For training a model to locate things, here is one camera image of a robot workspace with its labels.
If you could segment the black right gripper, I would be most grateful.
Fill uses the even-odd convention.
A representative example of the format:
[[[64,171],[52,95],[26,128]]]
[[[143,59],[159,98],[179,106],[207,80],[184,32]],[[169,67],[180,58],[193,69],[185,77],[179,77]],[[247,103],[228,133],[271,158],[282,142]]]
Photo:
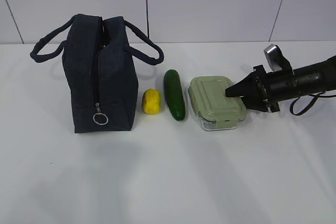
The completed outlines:
[[[266,72],[262,65],[255,66],[240,82],[225,90],[227,97],[242,97],[246,109],[275,113],[279,102],[299,96],[294,72]]]

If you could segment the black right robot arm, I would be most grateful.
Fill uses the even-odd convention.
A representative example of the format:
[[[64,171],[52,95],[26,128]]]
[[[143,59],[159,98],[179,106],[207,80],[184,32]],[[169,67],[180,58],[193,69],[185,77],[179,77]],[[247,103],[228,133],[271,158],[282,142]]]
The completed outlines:
[[[335,90],[335,56],[320,63],[293,69],[283,56],[267,57],[271,72],[262,65],[254,67],[242,81],[225,90],[227,97],[240,97],[247,109],[280,111],[279,102],[294,99],[290,113],[301,116],[327,91]]]

